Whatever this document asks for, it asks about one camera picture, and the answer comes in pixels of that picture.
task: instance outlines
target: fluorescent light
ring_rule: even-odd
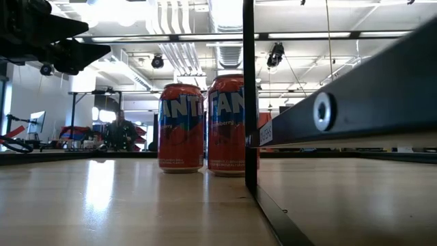
[[[102,122],[112,122],[116,119],[115,112],[106,111],[106,110],[100,110],[98,117]]]
[[[330,33],[332,38],[349,37],[350,32],[333,32]],[[328,38],[329,33],[270,33],[268,38]]]
[[[409,33],[410,31],[364,31],[360,34],[360,37],[364,37],[364,38],[402,37]]]
[[[243,43],[212,43],[206,44],[207,47],[242,47]]]
[[[168,41],[169,36],[141,36],[141,37],[130,37],[130,36],[115,36],[115,37],[101,37],[101,38],[91,38],[94,42],[141,42],[141,41]]]
[[[254,34],[253,37],[259,38],[259,34]],[[181,35],[180,40],[242,40],[242,33],[215,33],[215,34],[197,34],[197,35]]]
[[[93,107],[91,111],[92,111],[93,120],[98,120],[98,115],[99,115],[98,108]]]

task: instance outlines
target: ceiling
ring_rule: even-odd
[[[146,2],[127,2],[123,0],[123,8],[101,8],[98,13],[91,14],[85,11],[86,3],[70,3],[67,1],[51,1],[53,13],[89,21],[89,16],[100,16],[95,27],[92,27],[86,36],[122,36],[122,35],[149,35],[145,27],[145,20],[149,16],[146,10]],[[232,0],[219,1],[228,4]],[[168,23],[171,23],[171,1],[168,3]],[[158,1],[160,18],[163,14],[162,4]],[[189,1],[189,25],[193,33],[211,33],[210,15],[208,2],[204,0]],[[404,0],[328,0],[329,27],[331,31],[396,31],[412,30],[421,23],[437,15],[437,1],[416,0],[412,5],[407,5]],[[178,1],[179,22],[182,23],[181,2]],[[225,18],[235,18],[235,11],[224,12]],[[257,0],[255,2],[255,32],[312,32],[327,31],[327,17],[325,0],[308,0],[304,6],[300,0]],[[131,19],[133,25],[123,27],[118,22]],[[385,49],[395,40],[327,40],[317,41],[285,41],[285,57],[283,61],[268,72],[266,65],[267,56],[274,42],[260,41],[255,43],[255,64],[257,78],[263,90],[316,90],[331,81],[331,71],[337,71],[337,75],[345,74],[353,67],[371,59],[372,56]],[[213,47],[208,47],[211,42],[196,42],[195,50],[199,58],[203,72],[206,76],[206,85],[212,84],[217,75],[218,66],[216,53]],[[151,61],[154,54],[161,53],[158,44],[116,44],[114,51],[124,50],[129,55],[130,67],[145,77],[153,87],[153,90],[161,90],[166,84],[174,82],[174,68],[168,60],[164,60],[164,66],[153,69]],[[97,84],[101,86],[113,86],[123,90],[143,90],[140,85],[134,83],[124,70],[107,60],[93,63],[92,68],[99,74]],[[260,97],[277,100],[276,105],[285,104],[284,98],[288,96],[304,98],[302,93],[296,95],[284,93],[260,94]],[[126,101],[157,100],[152,95],[127,95]]]

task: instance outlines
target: can lid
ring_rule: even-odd
[[[244,75],[243,74],[224,74],[224,75],[220,75],[220,76],[215,77],[214,80],[229,78],[229,77],[231,77],[231,78],[244,78]]]
[[[168,85],[164,86],[164,89],[167,88],[167,87],[192,87],[192,88],[200,90],[200,87],[198,87],[196,85],[189,85],[189,84],[183,84],[183,83],[168,84]]]

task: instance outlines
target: metal bar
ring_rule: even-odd
[[[433,134],[437,133],[436,29],[437,17],[278,115],[272,120],[272,140],[263,147],[344,143],[361,147],[376,141],[385,147],[433,140],[437,137]],[[252,133],[248,144],[260,147],[259,131]]]
[[[11,125],[12,125],[12,118],[11,117],[7,117],[6,134],[11,132]]]
[[[123,92],[118,92],[118,109],[119,109],[119,111],[122,110],[122,103],[123,103]]]
[[[254,198],[281,245],[314,245],[260,186],[256,186]]]
[[[403,33],[412,30],[377,30],[377,31],[332,31],[331,40],[377,40],[397,39]],[[328,40],[323,31],[254,33],[255,41],[317,41]],[[336,36],[336,33],[350,33],[350,35]],[[384,36],[364,36],[363,33],[386,33]],[[121,35],[121,36],[77,36],[84,43],[90,44],[148,44],[148,43],[194,43],[194,42],[241,42],[242,33],[177,33],[169,35]]]
[[[87,95],[87,92],[85,92],[84,93],[84,95],[82,95],[77,101],[76,101],[76,104],[78,104],[81,100],[82,100],[82,98],[84,97],[84,96],[86,96]]]
[[[255,82],[254,0],[243,1],[244,125],[246,137],[257,130],[258,99]],[[246,186],[252,193],[257,186],[257,150],[246,147]]]
[[[71,109],[71,130],[70,130],[70,139],[74,137],[74,114],[76,113],[76,96],[77,92],[73,93],[73,107]]]
[[[7,72],[7,64],[4,65],[4,69],[2,68],[3,65],[0,65],[0,128],[3,127],[3,105],[5,103],[5,95],[6,95],[6,83],[8,82],[8,78],[6,77]]]

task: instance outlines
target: soda can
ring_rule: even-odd
[[[203,167],[203,96],[194,85],[166,85],[159,99],[158,163],[168,173]]]
[[[242,74],[227,74],[208,91],[208,169],[217,176],[244,175],[243,85]]]

